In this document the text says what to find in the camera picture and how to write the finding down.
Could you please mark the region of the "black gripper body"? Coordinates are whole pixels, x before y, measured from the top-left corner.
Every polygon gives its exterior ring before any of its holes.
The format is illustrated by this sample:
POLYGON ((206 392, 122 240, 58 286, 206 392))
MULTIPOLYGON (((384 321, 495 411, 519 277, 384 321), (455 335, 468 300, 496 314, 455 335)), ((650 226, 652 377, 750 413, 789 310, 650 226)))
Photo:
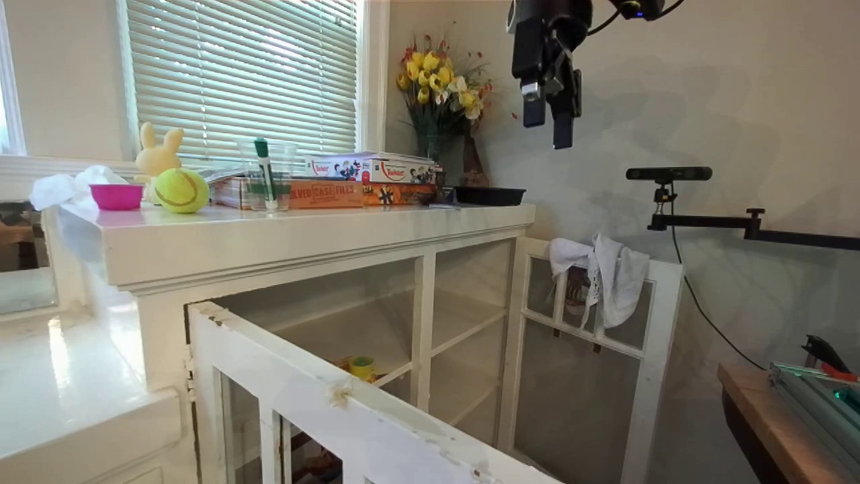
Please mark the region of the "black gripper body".
POLYGON ((593 18, 592 0, 513 0, 513 65, 523 97, 558 97, 572 88, 572 52, 593 18))

